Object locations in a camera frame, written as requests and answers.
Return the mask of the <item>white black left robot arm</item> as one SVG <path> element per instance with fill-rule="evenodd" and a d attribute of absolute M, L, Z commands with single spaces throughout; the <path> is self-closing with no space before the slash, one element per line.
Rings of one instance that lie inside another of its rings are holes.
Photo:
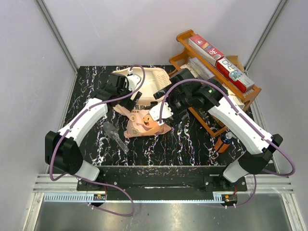
<path fill-rule="evenodd" d="M 45 162 L 50 170 L 57 168 L 64 173 L 87 179 L 93 190 L 100 190 L 104 178 L 97 167 L 84 160 L 80 144 L 89 130 L 105 116 L 109 109 L 120 104 L 132 110 L 142 93 L 139 91 L 145 76 L 128 70 L 126 75 L 111 73 L 106 83 L 90 95 L 85 107 L 58 132 L 49 131 L 45 136 Z"/>

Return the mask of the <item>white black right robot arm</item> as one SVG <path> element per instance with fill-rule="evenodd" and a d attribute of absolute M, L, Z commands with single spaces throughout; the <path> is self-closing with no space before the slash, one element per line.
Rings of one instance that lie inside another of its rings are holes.
<path fill-rule="evenodd" d="M 188 108 L 200 108 L 221 121 L 246 148 L 243 155 L 227 165 L 219 178 L 223 190 L 231 190 L 247 174 L 256 175 L 263 171 L 279 149 L 283 141 L 281 135 L 272 135 L 257 125 L 216 80 L 195 78 L 184 68 L 170 81 L 154 94 L 156 99 L 162 99 L 149 111 L 154 121 L 159 125 L 174 126 L 186 117 Z"/>

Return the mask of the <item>pink cat litter bag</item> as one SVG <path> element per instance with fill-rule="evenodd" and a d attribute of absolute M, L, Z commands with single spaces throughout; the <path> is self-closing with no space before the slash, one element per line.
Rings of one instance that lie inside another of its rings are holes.
<path fill-rule="evenodd" d="M 128 118 L 127 130 L 124 132 L 125 138 L 158 136 L 171 131 L 169 125 L 159 125 L 149 114 L 149 110 L 160 103 L 162 99 L 163 97 L 158 100 L 154 97 L 141 97 L 131 111 L 119 104 L 113 108 L 116 112 Z"/>

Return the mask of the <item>clear plastic scoop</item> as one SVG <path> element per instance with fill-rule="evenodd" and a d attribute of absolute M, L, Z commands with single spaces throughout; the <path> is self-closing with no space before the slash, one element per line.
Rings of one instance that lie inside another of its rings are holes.
<path fill-rule="evenodd" d="M 119 133 L 118 133 L 118 130 L 116 129 L 116 127 L 113 124 L 111 124 L 110 122 L 104 122 L 103 123 L 103 130 L 109 138 L 116 141 L 116 143 L 124 151 L 124 153 L 127 153 L 129 151 L 128 147 L 121 140 Z"/>

